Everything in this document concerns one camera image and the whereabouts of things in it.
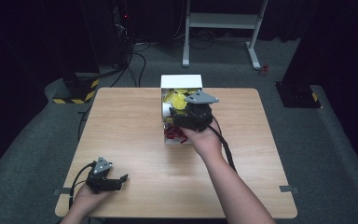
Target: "wooden table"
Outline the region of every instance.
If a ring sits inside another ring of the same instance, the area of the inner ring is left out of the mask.
[[[211,108],[241,178],[273,217],[295,217],[292,193],[280,191],[288,183],[258,92],[203,90],[220,100]],[[99,156],[115,166],[108,178],[129,174],[129,180],[92,217],[224,217],[192,146],[163,143],[160,88],[98,90],[63,187],[70,188],[80,169]],[[65,216],[68,197],[61,194],[57,216]]]

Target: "white metal frame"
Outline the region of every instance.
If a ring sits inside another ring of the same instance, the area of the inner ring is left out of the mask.
[[[252,39],[246,42],[252,66],[255,70],[261,68],[260,63],[255,54],[255,41],[257,40],[258,32],[260,31],[261,22],[264,18],[264,13],[269,0],[264,0],[258,14],[216,14],[216,13],[191,13],[190,0],[187,0],[186,8],[186,34],[185,44],[183,49],[183,67],[190,66],[190,48],[189,48],[189,33],[190,27],[209,27],[209,28],[231,28],[231,29],[252,29]]]

